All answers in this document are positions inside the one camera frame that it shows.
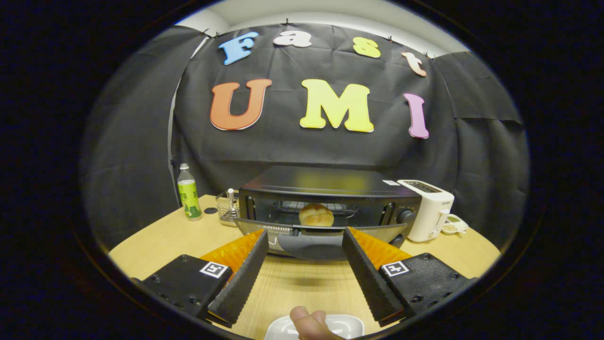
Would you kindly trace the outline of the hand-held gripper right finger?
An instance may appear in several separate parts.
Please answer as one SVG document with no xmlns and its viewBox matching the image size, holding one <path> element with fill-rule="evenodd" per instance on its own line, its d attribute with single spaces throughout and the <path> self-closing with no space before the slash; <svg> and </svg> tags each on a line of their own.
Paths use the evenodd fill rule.
<svg viewBox="0 0 604 340">
<path fill-rule="evenodd" d="M 344 231 L 342 247 L 380 326 L 422 314 L 475 281 L 432 254 L 410 256 L 358 229 Z"/>
</svg>

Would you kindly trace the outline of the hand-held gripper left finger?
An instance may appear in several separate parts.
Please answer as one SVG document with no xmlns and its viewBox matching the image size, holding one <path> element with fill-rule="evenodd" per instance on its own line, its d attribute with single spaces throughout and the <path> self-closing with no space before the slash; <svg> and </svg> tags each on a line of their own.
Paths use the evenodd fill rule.
<svg viewBox="0 0 604 340">
<path fill-rule="evenodd" d="M 268 248 L 268 234 L 261 229 L 200 258 L 177 256 L 134 282 L 175 308 L 230 328 L 239 318 Z"/>
</svg>

